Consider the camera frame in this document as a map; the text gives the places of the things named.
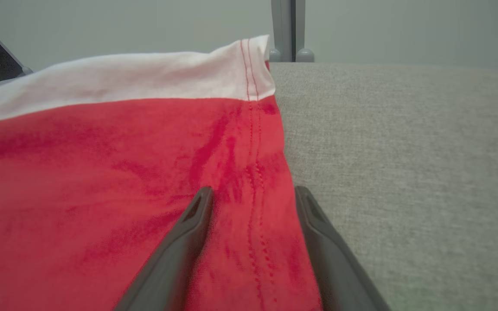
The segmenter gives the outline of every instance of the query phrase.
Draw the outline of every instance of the red fabric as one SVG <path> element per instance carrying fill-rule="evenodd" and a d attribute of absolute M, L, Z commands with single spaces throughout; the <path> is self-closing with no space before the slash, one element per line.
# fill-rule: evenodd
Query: red fabric
<path fill-rule="evenodd" d="M 318 310 L 273 96 L 0 121 L 0 310 L 110 310 L 187 207 L 215 204 L 188 310 Z"/>

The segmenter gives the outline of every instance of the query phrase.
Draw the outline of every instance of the red thread stitching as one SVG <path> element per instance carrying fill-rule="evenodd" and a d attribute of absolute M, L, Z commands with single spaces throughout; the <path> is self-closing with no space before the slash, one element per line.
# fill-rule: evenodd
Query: red thread stitching
<path fill-rule="evenodd" d="M 241 55 L 243 56 L 243 65 L 245 66 L 245 79 L 247 82 L 247 101 L 249 102 L 249 123 L 251 124 L 249 128 L 249 164 L 245 167 L 245 171 L 249 176 L 249 181 L 251 183 L 251 190 L 253 191 L 253 204 L 251 206 L 251 214 L 249 215 L 249 225 L 247 226 L 247 242 L 249 244 L 249 258 L 251 259 L 251 266 L 253 267 L 253 274 L 255 275 L 255 283 L 257 287 L 257 298 L 260 300 L 261 309 L 265 309 L 265 301 L 262 297 L 262 282 L 259 278 L 259 268 L 257 267 L 257 253 L 253 247 L 253 241 L 251 239 L 251 231 L 253 229 L 252 222 L 255 216 L 255 201 L 257 197 L 257 192 L 255 190 L 255 179 L 249 171 L 249 165 L 251 162 L 251 154 L 253 149 L 253 105 L 251 104 L 251 98 L 249 97 L 249 78 L 247 77 L 247 64 L 245 63 L 245 53 L 243 52 L 243 41 L 239 42 L 239 47 L 241 47 Z M 249 51 L 249 39 L 247 40 L 247 53 L 249 55 L 249 64 L 251 63 L 251 53 Z"/>
<path fill-rule="evenodd" d="M 262 178 L 261 169 L 259 169 L 259 166 L 260 166 L 260 164 L 259 164 L 259 151 L 261 149 L 261 137 L 262 137 L 262 130 L 261 130 L 261 110 L 262 109 L 261 109 L 261 105 L 259 102 L 259 89 L 257 87 L 257 81 L 255 79 L 255 69 L 253 68 L 253 62 L 251 61 L 251 49 L 249 48 L 249 40 L 247 40 L 247 53 L 249 56 L 249 66 L 251 67 L 251 76 L 253 77 L 253 83 L 255 84 L 255 93 L 257 94 L 257 115 L 259 115 L 259 142 L 257 143 L 257 153 L 255 156 L 255 169 L 257 170 L 257 173 L 259 174 L 259 181 L 261 182 L 261 188 L 262 188 L 262 201 L 261 201 L 261 208 L 259 209 L 259 211 L 260 211 L 260 213 L 259 213 L 259 233 L 260 233 L 259 238 L 260 238 L 260 242 L 261 242 L 261 246 L 262 246 L 262 251 L 265 253 L 265 260 L 267 262 L 267 266 L 268 266 L 269 273 L 270 273 L 270 283 L 274 286 L 275 282 L 273 279 L 274 274 L 273 274 L 273 269 L 272 269 L 272 263 L 270 261 L 268 250 L 267 250 L 267 247 L 265 244 L 265 238 L 262 234 L 263 214 L 264 214 L 264 208 L 265 208 L 265 203 L 264 203 L 265 183 L 264 183 L 263 178 Z M 273 294 L 273 301 L 277 302 L 275 294 Z"/>

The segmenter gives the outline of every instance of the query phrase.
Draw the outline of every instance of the white fabric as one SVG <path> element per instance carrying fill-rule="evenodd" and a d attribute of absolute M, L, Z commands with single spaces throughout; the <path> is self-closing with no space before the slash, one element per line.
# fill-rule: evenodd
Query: white fabric
<path fill-rule="evenodd" d="M 75 104 L 137 98 L 234 98 L 275 92 L 268 35 L 211 53 L 121 54 L 60 63 L 0 86 L 0 120 Z"/>

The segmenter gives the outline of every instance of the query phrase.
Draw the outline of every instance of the gray fabric surface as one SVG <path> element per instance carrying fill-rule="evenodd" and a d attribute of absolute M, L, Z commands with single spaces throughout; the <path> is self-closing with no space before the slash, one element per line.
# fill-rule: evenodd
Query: gray fabric surface
<path fill-rule="evenodd" d="M 295 184 L 395 310 L 498 310 L 498 71 L 272 63 Z"/>

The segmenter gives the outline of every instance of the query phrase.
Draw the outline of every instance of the stitching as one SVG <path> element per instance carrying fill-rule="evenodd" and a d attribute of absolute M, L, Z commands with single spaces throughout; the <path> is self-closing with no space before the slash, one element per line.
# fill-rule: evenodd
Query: stitching
<path fill-rule="evenodd" d="M 260 164 L 259 164 L 259 152 L 260 152 L 260 149 L 261 149 L 261 137 L 262 137 L 262 130 L 261 130 L 261 105 L 260 105 L 260 102 L 259 102 L 259 89 L 257 87 L 257 81 L 255 79 L 255 71 L 254 71 L 254 68 L 253 68 L 253 62 L 251 61 L 251 49 L 249 48 L 249 40 L 247 40 L 247 54 L 249 56 L 249 66 L 251 67 L 251 76 L 253 78 L 253 83 L 255 84 L 255 93 L 257 94 L 257 115 L 259 115 L 259 142 L 257 143 L 257 152 L 256 152 L 256 155 L 255 155 L 255 169 L 257 170 L 257 173 L 259 174 L 259 181 L 261 183 L 261 188 L 262 188 L 262 201 L 261 201 L 261 208 L 259 209 L 260 213 L 259 213 L 259 238 L 260 238 L 260 241 L 261 242 L 261 246 L 262 246 L 262 251 L 263 253 L 265 253 L 265 260 L 266 260 L 266 263 L 267 263 L 267 267 L 268 267 L 268 272 L 269 272 L 269 275 L 270 275 L 270 283 L 271 285 L 273 286 L 274 288 L 274 285 L 275 285 L 275 282 L 274 282 L 274 274 L 273 274 L 273 265 L 270 261 L 270 257 L 269 257 L 269 254 L 268 254 L 268 249 L 266 247 L 266 244 L 265 244 L 265 238 L 263 236 L 263 233 L 262 233 L 262 226 L 263 226 L 263 214 L 264 214 L 264 208 L 265 208 L 265 203 L 264 203 L 264 199 L 265 199 L 265 183 L 263 181 L 263 178 L 262 178 L 262 172 L 261 172 L 261 169 L 259 168 L 260 167 Z M 275 296 L 275 291 L 273 289 L 273 301 L 274 302 L 277 302 L 277 298 Z"/>
<path fill-rule="evenodd" d="M 257 298 L 260 300 L 261 309 L 265 309 L 265 301 L 262 297 L 262 282 L 259 278 L 259 268 L 257 267 L 257 253 L 255 248 L 253 247 L 253 241 L 251 238 L 251 232 L 253 231 L 253 218 L 255 216 L 255 201 L 257 197 L 257 192 L 255 190 L 255 179 L 251 172 L 249 171 L 249 166 L 251 162 L 251 154 L 253 149 L 253 105 L 251 104 L 251 98 L 249 97 L 249 78 L 247 77 L 247 64 L 245 63 L 245 53 L 243 52 L 243 41 L 239 42 L 239 47 L 241 48 L 241 55 L 243 56 L 243 65 L 245 66 L 245 79 L 247 82 L 247 102 L 249 102 L 249 123 L 250 128 L 250 137 L 249 137 L 249 164 L 245 167 L 245 172 L 247 172 L 247 176 L 249 177 L 249 181 L 251 183 L 251 190 L 253 191 L 253 203 L 251 205 L 251 213 L 249 215 L 249 225 L 247 226 L 247 242 L 249 244 L 249 259 L 251 259 L 251 266 L 253 267 L 253 274 L 255 275 L 255 285 L 257 287 Z M 249 64 L 251 62 L 251 54 L 249 52 L 249 39 L 247 40 L 247 53 L 249 55 Z"/>

